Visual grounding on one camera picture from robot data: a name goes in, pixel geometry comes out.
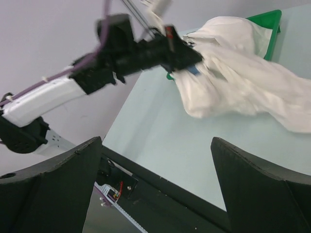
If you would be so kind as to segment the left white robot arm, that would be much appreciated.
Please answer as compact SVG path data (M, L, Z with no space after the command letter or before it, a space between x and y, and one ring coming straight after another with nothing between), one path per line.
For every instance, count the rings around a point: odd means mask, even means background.
M90 95L106 85L124 83L125 77L156 66L167 72L187 69L202 61L177 34L173 25L161 31L149 28L151 40L135 41L128 14L107 16L97 22L98 48L62 72L0 103L0 142L10 151L27 154L59 145L42 115L73 99Z

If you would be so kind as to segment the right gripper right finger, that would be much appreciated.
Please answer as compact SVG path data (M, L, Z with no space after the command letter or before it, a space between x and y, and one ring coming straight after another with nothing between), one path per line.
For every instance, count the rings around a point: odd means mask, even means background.
M234 233L309 233L311 177L215 137L211 153Z

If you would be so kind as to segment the white brush-stroke print t-shirt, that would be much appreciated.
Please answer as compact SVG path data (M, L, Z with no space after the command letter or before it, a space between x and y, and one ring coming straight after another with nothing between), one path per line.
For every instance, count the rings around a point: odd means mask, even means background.
M212 43L192 47L203 59L172 74L188 115L269 113L287 130L311 131L311 82L280 64Z

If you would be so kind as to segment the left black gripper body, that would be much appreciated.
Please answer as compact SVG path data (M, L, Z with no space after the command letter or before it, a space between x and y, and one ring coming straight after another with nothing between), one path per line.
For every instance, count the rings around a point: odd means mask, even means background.
M137 43L136 62L140 69L162 66L167 72L175 72L202 61L202 55L181 39L173 25L165 25L164 34L156 27L149 27L146 31L153 38Z

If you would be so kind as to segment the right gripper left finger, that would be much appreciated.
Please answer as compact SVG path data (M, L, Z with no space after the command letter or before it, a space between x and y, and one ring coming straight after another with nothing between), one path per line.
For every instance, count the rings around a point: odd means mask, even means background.
M2 233L80 233L101 159L94 137L0 178Z

